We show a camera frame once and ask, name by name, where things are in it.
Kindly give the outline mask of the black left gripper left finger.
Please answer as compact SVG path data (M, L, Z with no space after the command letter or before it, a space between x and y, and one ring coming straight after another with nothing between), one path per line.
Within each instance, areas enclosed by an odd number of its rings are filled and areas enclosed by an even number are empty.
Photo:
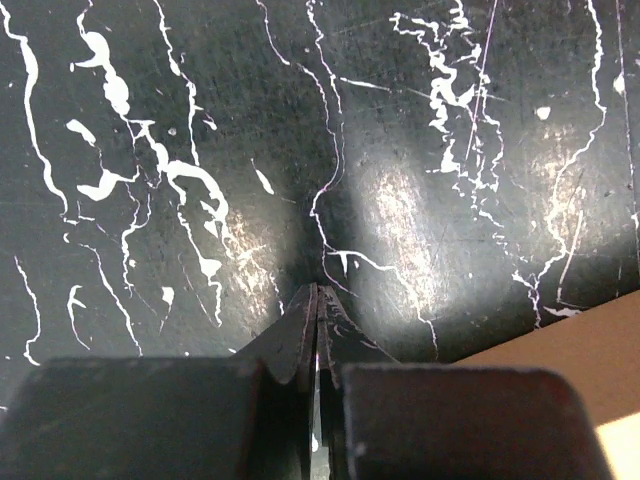
M1 423L5 479L307 479L319 289L228 357L63 358Z

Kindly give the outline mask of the brown cardboard box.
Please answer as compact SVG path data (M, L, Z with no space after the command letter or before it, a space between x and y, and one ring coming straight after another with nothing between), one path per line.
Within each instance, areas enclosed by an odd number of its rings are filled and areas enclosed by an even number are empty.
M616 479L639 477L639 293L633 292L460 360L540 367L582 396Z

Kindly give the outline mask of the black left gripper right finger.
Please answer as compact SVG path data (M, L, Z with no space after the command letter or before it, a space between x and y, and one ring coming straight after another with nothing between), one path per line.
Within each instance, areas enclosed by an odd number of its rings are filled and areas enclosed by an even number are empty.
M334 479L608 479L584 403L529 367L402 364L318 291L322 442Z

